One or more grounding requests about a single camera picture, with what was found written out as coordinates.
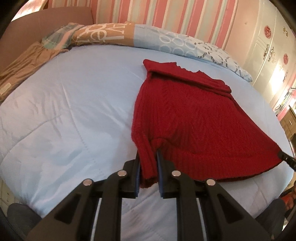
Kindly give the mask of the light blue bed cover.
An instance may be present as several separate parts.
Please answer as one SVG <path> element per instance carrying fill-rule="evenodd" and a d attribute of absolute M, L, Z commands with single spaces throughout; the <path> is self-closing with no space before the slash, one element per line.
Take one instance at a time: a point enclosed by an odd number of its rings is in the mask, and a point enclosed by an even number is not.
<path fill-rule="evenodd" d="M 74 47 L 24 81 L 1 104 L 1 178 L 22 204 L 11 204 L 2 226 L 13 239 L 30 231 L 85 179 L 99 181 L 134 159 L 135 99 L 147 71 L 143 61 L 175 62 L 230 86 L 251 119 L 292 155 L 272 109 L 227 68 L 154 50 L 112 45 Z M 285 163 L 245 181 L 220 184 L 254 218 L 290 183 Z M 121 240 L 177 240 L 176 201 L 158 185 L 122 200 Z"/>

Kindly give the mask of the plaid pastel cloth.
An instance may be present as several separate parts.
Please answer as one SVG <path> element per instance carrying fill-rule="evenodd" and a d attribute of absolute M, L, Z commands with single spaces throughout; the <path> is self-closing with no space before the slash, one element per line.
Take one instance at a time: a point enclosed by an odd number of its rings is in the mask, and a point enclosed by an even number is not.
<path fill-rule="evenodd" d="M 69 23 L 43 37 L 41 44 L 46 49 L 62 50 L 67 49 L 71 45 L 71 39 L 74 33 L 84 27 L 78 23 Z"/>

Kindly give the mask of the brown bed sheet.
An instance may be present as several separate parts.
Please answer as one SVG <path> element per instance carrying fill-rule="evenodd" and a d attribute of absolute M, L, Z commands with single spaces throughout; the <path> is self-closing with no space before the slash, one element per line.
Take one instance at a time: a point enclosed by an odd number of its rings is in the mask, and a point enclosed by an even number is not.
<path fill-rule="evenodd" d="M 68 49 L 47 49 L 41 43 L 33 43 L 16 60 L 1 72 L 1 102 L 45 63 Z"/>

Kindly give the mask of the patterned blue brown pillow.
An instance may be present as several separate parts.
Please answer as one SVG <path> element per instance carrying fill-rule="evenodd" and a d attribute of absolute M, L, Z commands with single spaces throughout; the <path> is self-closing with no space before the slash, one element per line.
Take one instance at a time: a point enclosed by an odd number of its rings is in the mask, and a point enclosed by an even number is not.
<path fill-rule="evenodd" d="M 71 43 L 76 46 L 122 45 L 208 61 L 229 69 L 247 82 L 252 82 L 252 76 L 216 45 L 154 26 L 133 22 L 88 25 L 75 31 Z"/>

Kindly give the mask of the brown headboard panel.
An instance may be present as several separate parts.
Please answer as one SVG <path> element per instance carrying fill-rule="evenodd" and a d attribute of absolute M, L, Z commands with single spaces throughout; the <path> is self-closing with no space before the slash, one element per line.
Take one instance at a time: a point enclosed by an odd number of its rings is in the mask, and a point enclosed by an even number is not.
<path fill-rule="evenodd" d="M 91 8 L 69 6 L 37 11 L 12 21 L 1 37 L 1 70 L 34 42 L 68 23 L 92 25 Z"/>

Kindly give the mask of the white decorated wardrobe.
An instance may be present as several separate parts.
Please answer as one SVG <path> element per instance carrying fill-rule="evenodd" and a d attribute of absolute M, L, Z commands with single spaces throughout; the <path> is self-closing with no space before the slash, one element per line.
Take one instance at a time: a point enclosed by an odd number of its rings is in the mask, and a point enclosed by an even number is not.
<path fill-rule="evenodd" d="M 278 8 L 259 1 L 259 12 L 251 48 L 243 68 L 252 76 L 250 84 L 274 108 L 292 74 L 295 35 Z"/>

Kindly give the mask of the red knit sweater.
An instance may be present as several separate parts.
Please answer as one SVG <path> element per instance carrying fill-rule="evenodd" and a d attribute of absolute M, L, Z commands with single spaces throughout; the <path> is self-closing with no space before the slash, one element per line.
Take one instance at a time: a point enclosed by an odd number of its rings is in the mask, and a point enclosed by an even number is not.
<path fill-rule="evenodd" d="M 194 180 L 245 180 L 280 164 L 280 147 L 239 106 L 222 80 L 175 62 L 143 61 L 132 141 L 142 185 L 158 180 L 156 153 Z"/>

